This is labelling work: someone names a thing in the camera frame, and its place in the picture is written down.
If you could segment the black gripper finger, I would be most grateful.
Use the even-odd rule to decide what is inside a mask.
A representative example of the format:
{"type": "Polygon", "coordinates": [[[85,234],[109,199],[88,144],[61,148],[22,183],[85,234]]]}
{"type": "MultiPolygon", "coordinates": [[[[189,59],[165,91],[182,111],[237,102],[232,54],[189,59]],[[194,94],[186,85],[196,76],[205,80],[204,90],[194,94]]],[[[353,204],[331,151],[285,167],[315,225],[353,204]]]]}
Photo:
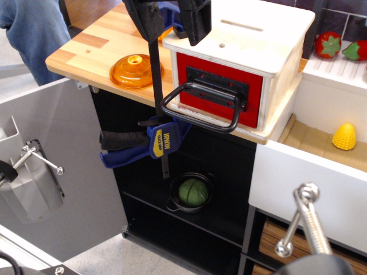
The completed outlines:
{"type": "Polygon", "coordinates": [[[178,1],[183,28],[191,46],[199,44],[212,30],[211,4],[211,1],[178,1]]]}
{"type": "Polygon", "coordinates": [[[165,31],[163,16],[155,1],[123,1],[137,30],[144,40],[152,43],[165,31]]]}

